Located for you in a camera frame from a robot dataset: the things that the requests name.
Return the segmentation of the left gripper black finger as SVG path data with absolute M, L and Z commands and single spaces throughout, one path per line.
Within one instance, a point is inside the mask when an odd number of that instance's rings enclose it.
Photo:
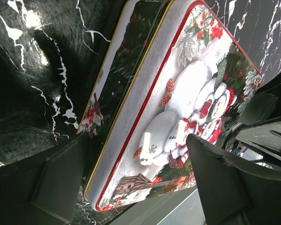
M 186 139 L 208 225 L 281 225 L 281 172 Z
M 0 225 L 71 223 L 87 164 L 90 136 L 0 167 Z

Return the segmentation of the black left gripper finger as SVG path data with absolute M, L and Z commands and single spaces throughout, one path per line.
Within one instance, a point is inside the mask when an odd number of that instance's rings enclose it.
M 253 96 L 240 114 L 238 122 L 251 125 L 266 120 L 275 109 L 277 97 L 269 93 L 259 93 Z
M 236 139 L 281 161 L 281 121 L 254 124 L 239 131 Z

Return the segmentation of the gold tin lid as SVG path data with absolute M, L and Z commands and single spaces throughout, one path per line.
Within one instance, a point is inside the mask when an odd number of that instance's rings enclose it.
M 195 185 L 188 135 L 220 145 L 262 75 L 203 0 L 170 0 L 84 198 L 105 212 Z

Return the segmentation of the gold cookie tin box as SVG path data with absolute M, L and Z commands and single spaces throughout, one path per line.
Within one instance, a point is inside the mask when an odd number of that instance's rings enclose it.
M 169 0 L 129 0 L 111 38 L 79 128 L 93 140 L 82 176 L 85 186 L 142 58 L 166 14 Z

